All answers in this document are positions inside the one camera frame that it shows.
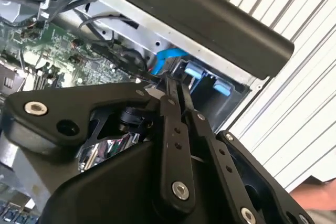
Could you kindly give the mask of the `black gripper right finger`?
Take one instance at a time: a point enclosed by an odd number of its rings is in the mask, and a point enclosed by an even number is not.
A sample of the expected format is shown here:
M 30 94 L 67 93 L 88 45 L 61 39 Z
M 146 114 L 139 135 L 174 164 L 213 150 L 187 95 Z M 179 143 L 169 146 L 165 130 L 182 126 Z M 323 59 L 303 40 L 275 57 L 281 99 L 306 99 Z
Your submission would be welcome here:
M 212 132 L 194 109 L 186 85 L 179 84 L 177 90 L 192 154 L 204 161 L 212 179 L 201 192 L 214 196 L 208 206 L 215 211 L 215 223 L 314 222 L 234 135 Z

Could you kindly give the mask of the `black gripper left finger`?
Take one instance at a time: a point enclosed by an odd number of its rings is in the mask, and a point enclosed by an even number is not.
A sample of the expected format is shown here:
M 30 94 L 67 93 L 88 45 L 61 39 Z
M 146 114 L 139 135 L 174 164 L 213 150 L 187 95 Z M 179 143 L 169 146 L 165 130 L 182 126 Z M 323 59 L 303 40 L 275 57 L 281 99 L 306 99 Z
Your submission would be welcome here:
M 18 150 L 13 169 L 43 211 L 65 182 L 135 144 L 148 142 L 160 104 L 182 107 L 169 77 L 163 90 L 110 83 L 10 95 L 2 135 Z

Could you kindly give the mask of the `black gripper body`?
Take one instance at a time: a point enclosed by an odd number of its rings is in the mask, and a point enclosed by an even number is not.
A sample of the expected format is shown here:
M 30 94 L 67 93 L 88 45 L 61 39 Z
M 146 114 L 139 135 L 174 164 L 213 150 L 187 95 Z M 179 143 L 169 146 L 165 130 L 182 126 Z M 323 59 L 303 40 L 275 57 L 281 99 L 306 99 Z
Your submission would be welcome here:
M 178 105 L 162 101 L 148 142 L 63 183 L 40 223 L 215 223 L 211 183 Z

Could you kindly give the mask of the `person's hand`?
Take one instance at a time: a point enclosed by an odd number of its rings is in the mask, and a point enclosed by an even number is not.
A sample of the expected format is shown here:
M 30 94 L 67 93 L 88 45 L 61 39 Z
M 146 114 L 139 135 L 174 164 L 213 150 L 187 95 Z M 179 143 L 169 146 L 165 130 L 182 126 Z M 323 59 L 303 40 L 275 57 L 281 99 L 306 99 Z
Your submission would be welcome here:
M 301 184 L 290 192 L 305 210 L 335 210 L 335 179 L 321 185 Z

